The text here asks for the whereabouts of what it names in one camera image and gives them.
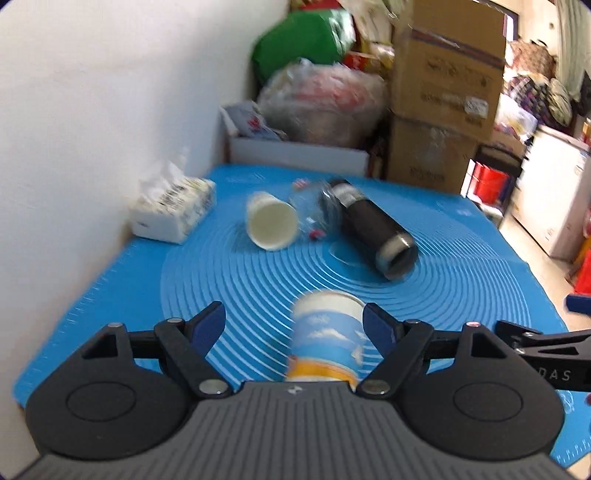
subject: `stacked cardboard boxes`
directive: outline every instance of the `stacked cardboard boxes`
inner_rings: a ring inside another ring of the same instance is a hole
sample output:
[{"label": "stacked cardboard boxes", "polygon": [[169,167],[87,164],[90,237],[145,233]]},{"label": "stacked cardboard boxes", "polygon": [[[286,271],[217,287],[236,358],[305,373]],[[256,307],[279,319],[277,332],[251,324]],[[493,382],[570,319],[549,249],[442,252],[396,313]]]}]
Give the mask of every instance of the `stacked cardboard boxes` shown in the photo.
[{"label": "stacked cardboard boxes", "polygon": [[387,179],[459,193],[488,142],[503,85],[503,13],[473,0],[408,0],[396,25]]}]

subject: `cardboard box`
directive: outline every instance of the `cardboard box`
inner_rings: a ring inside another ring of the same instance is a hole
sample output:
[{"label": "cardboard box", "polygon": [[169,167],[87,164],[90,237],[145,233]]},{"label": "cardboard box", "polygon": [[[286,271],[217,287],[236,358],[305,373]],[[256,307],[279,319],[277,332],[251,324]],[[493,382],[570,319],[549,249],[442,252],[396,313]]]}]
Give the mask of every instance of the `cardboard box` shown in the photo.
[{"label": "cardboard box", "polygon": [[503,86],[503,13],[472,0],[408,0],[397,25],[392,110],[486,141]]},{"label": "cardboard box", "polygon": [[299,168],[344,176],[367,174],[369,154],[364,150],[239,137],[224,110],[222,118],[230,163]]},{"label": "cardboard box", "polygon": [[439,127],[395,118],[386,179],[459,194],[478,141]]}]

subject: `screw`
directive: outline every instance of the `screw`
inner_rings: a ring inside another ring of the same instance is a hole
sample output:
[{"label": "screw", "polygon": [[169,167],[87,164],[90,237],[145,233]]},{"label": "screw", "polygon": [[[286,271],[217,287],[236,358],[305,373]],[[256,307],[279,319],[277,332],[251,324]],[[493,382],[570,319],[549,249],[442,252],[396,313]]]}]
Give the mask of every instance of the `screw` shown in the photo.
[{"label": "screw", "polygon": [[361,389],[368,395],[385,395],[390,391],[390,385],[384,380],[366,380]]},{"label": "screw", "polygon": [[217,378],[204,380],[199,384],[199,390],[206,395],[221,395],[228,388],[230,387],[224,380],[218,380]]}]

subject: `gray gripper housing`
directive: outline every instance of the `gray gripper housing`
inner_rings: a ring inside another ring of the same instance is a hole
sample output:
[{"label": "gray gripper housing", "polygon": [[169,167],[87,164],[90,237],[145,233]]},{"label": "gray gripper housing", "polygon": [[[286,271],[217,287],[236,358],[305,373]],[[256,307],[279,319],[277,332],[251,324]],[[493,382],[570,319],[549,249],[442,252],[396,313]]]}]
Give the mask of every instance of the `gray gripper housing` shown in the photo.
[{"label": "gray gripper housing", "polygon": [[18,480],[550,480],[572,477],[543,454],[478,462],[428,445],[385,401],[344,382],[247,382],[198,404],[184,426],[134,457],[44,455]]}]

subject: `white wall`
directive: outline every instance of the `white wall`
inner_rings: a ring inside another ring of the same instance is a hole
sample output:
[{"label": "white wall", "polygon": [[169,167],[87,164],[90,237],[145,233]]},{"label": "white wall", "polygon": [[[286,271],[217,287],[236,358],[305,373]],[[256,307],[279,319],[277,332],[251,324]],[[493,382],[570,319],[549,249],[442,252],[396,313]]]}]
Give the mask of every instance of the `white wall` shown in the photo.
[{"label": "white wall", "polygon": [[524,0],[494,0],[496,4],[499,4],[502,7],[508,8],[511,11],[514,11],[516,14],[520,14],[523,10],[523,2]]},{"label": "white wall", "polygon": [[216,162],[218,105],[286,0],[12,0],[0,11],[0,472],[34,448],[14,379],[127,238],[138,179]]},{"label": "white wall", "polygon": [[523,0],[519,16],[519,33],[523,40],[542,40],[550,55],[558,53],[558,10],[548,0]]}]

